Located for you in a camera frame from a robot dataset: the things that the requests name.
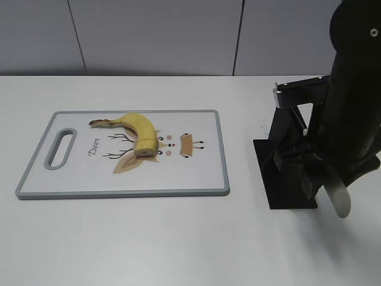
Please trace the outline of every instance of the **white table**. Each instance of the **white table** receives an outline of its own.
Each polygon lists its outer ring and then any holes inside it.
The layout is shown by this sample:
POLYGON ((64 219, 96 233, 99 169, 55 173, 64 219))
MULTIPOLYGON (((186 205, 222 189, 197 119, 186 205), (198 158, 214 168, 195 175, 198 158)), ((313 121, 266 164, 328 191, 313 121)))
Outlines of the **white table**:
POLYGON ((381 171, 352 212, 269 210, 252 139, 274 82, 306 77, 0 77, 0 284, 380 285, 381 171), (226 197, 19 201, 14 190, 57 110, 217 109, 226 197))

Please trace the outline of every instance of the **cutting board handle hole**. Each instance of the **cutting board handle hole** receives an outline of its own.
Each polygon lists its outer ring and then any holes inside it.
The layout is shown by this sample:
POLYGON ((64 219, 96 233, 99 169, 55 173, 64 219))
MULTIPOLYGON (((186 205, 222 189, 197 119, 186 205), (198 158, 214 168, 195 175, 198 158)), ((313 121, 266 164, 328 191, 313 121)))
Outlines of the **cutting board handle hole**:
POLYGON ((77 131, 73 128, 65 128, 59 131, 46 156, 44 166, 48 170, 57 170, 65 165, 71 148, 76 139, 77 131))

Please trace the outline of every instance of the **cutting board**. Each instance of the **cutting board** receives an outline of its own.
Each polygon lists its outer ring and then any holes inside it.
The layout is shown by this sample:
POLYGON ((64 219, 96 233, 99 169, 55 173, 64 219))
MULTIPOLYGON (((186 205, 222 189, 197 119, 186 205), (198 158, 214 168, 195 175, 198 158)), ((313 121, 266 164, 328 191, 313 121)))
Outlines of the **cutting board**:
POLYGON ((230 191, 218 112, 60 111, 16 189, 21 200, 226 195, 230 191), (123 126, 91 128, 126 113, 147 117, 157 132, 153 157, 134 157, 136 134, 123 126), (62 151, 63 138, 70 137, 62 151), (63 158, 55 162, 58 150, 63 158))

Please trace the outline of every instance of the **banana peel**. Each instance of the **banana peel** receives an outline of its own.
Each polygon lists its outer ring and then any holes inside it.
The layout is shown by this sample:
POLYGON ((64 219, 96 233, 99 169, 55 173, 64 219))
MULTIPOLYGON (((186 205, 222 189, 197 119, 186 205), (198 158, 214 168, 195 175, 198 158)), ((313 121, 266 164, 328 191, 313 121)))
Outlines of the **banana peel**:
POLYGON ((133 152, 137 157, 153 156, 158 148, 158 140, 154 125, 149 119, 138 113, 129 113, 119 119, 98 119, 89 123, 91 127, 110 127, 123 125, 134 131, 138 138, 134 143, 133 152))

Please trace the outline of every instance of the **deer illustration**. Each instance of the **deer illustration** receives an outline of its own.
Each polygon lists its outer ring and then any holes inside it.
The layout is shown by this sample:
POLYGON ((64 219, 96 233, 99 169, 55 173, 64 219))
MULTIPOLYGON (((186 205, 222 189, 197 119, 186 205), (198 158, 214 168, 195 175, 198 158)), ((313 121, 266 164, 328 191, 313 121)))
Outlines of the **deer illustration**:
MULTIPOLYGON (((113 136, 108 136, 109 138, 111 139, 122 139, 122 141, 126 141, 126 142, 131 142, 131 143, 135 143, 135 140, 133 139, 137 139, 137 134, 134 133, 134 131, 132 131, 131 129, 128 129, 128 128, 124 128, 125 131, 126 131, 126 134, 123 134, 123 133, 117 133, 117 134, 114 134, 113 136)), ((107 153, 106 155, 103 155, 103 157, 108 157, 109 159, 120 159, 118 164, 116 165, 115 169, 114 169, 114 174, 118 174, 118 173, 123 173, 123 172, 127 172, 127 171, 130 171, 130 170, 133 170, 135 168, 137 168, 138 166, 140 166, 143 161, 150 161, 150 162, 159 162, 157 160, 157 155, 158 154, 162 154, 163 152, 160 150, 164 147, 175 147, 176 144, 164 144, 162 143, 161 141, 163 140, 164 138, 159 136, 158 137, 158 149, 157 149, 157 152, 155 153, 154 156, 149 156, 149 157, 138 157, 134 154, 133 152, 133 148, 129 148, 129 149, 126 149, 126 150, 119 150, 119 153, 107 153)), ((172 136, 171 135, 168 135, 167 136, 167 139, 172 139, 172 136)), ((204 143, 203 141, 197 141, 197 142, 193 142, 192 141, 192 134, 184 134, 180 137, 180 142, 181 142, 181 150, 180 150, 180 154, 184 157, 184 158, 189 158, 192 156, 193 154, 193 148, 196 148, 196 149, 204 149, 204 147, 194 147, 193 145, 194 144, 198 144, 198 143, 204 143)), ((171 151, 167 151, 166 152, 166 155, 167 156, 170 156, 171 155, 171 151)))

